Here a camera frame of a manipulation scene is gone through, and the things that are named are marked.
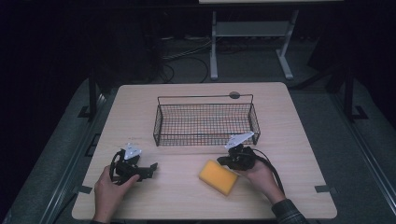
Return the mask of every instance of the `human hand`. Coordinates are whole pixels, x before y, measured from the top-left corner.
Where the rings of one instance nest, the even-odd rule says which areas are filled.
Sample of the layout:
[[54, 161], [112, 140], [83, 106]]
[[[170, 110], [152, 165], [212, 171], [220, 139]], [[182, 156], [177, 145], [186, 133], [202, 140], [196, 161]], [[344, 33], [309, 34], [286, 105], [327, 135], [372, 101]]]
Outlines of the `human hand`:
[[271, 204], [278, 203], [286, 199], [283, 192], [277, 185], [274, 175], [261, 161], [256, 160], [253, 168], [246, 171], [236, 171], [238, 174], [245, 176], [252, 185], [263, 193]]
[[124, 195], [139, 178], [139, 175], [134, 175], [127, 182], [118, 186], [110, 179], [109, 166], [105, 167], [95, 183], [95, 215], [92, 220], [110, 223]]

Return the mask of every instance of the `finger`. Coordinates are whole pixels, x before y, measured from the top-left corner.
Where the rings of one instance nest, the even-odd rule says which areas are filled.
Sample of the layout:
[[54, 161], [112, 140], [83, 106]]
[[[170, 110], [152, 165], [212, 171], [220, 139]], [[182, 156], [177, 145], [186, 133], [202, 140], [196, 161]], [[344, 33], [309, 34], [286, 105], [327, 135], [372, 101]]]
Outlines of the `finger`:
[[131, 178], [129, 178], [128, 181], [126, 181], [122, 186], [124, 188], [129, 189], [136, 181], [140, 178], [140, 175], [133, 175]]
[[101, 179], [110, 179], [110, 166], [105, 166], [102, 174], [100, 175]]

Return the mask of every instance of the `sponge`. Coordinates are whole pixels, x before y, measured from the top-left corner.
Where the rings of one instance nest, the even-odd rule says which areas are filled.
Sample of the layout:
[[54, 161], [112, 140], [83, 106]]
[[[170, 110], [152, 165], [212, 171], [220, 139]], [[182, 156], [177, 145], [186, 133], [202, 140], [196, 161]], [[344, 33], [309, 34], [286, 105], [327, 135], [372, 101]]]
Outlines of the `sponge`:
[[227, 196], [231, 192], [238, 175], [215, 161], [208, 161], [199, 174], [199, 178]]

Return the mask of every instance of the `table surface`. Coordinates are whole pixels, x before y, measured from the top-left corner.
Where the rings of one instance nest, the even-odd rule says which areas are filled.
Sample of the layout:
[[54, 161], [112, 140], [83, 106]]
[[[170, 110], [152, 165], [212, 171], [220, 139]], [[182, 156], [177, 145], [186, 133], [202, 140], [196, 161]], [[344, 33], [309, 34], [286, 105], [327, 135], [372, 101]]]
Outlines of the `table surface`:
[[[333, 218], [337, 211], [283, 83], [210, 83], [120, 87], [108, 115], [83, 186], [93, 188], [104, 167], [125, 144], [143, 150], [138, 163], [158, 162], [152, 179], [133, 185], [115, 218], [121, 219], [271, 219], [271, 204], [242, 176], [228, 196], [198, 174], [208, 160], [227, 155], [224, 146], [157, 147], [153, 130], [158, 96], [253, 94], [261, 136], [253, 148], [265, 153], [282, 180], [286, 196], [307, 218]], [[72, 215], [90, 219], [94, 193], [80, 193]]]

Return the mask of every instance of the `black wire basket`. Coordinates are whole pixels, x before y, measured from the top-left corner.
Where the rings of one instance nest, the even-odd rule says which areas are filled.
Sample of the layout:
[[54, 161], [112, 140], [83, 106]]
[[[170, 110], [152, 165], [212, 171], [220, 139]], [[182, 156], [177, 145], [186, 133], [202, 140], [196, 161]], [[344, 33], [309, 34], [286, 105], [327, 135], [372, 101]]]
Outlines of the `black wire basket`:
[[[163, 103], [169, 100], [177, 104]], [[232, 134], [248, 132], [254, 134], [243, 144], [256, 145], [260, 128], [252, 94], [158, 97], [153, 133], [157, 147], [226, 145]]]

